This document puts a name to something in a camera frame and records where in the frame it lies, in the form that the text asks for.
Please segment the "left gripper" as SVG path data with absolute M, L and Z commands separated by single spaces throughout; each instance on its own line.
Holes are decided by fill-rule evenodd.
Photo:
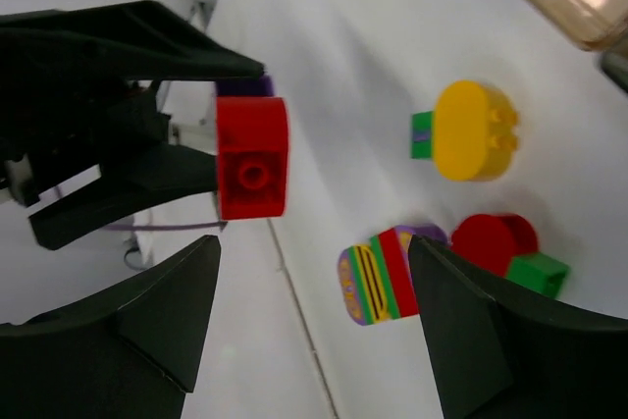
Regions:
M 138 80 L 261 77 L 262 63 L 144 0 L 1 19 L 1 186 L 19 203 L 162 136 L 155 85 Z M 127 216 L 218 190 L 217 157 L 160 143 L 29 217 L 60 249 Z

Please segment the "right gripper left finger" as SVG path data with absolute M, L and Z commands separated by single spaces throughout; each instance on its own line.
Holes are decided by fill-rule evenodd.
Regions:
M 218 238 L 203 236 L 89 297 L 2 325 L 2 417 L 181 417 L 220 257 Z

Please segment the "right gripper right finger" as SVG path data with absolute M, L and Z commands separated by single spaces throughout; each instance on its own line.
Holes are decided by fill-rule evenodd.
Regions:
M 624 418 L 627 322 L 416 236 L 409 266 L 446 418 Z

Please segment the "red arched lego brick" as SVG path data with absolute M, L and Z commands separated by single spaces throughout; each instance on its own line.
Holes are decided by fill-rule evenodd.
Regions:
M 282 216 L 289 152 L 288 111 L 283 98 L 219 97 L 215 123 L 221 218 Z

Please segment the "purple lego brick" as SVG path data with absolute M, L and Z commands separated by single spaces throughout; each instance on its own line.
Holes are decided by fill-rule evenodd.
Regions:
M 216 95 L 220 97 L 272 97 L 275 95 L 272 78 L 220 79 L 215 81 Z

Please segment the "yellow oval lego brick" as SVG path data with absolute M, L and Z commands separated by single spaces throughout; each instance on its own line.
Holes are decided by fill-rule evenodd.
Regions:
M 503 175 L 518 148 L 519 117 L 500 89 L 473 80 L 450 84 L 433 113 L 433 160 L 457 182 L 491 181 Z

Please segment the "green lego brick number three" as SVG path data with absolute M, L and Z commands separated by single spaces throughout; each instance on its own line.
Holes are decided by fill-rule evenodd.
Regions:
M 433 112 L 416 113 L 411 118 L 410 156 L 431 159 L 433 155 Z

